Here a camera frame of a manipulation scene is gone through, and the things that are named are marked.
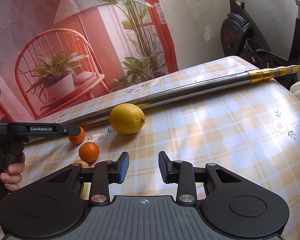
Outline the person's left hand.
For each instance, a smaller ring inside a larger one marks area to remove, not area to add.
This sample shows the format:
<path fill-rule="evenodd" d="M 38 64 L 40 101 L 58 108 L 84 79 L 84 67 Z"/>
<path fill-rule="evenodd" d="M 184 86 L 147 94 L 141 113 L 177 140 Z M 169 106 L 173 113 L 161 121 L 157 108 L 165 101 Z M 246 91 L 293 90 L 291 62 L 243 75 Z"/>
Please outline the person's left hand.
<path fill-rule="evenodd" d="M 0 180 L 3 182 L 6 189 L 9 191 L 17 191 L 19 189 L 19 183 L 22 181 L 22 173 L 25 170 L 25 154 L 19 155 L 17 163 L 11 164 L 7 168 L 7 172 L 3 172 L 0 175 Z"/>

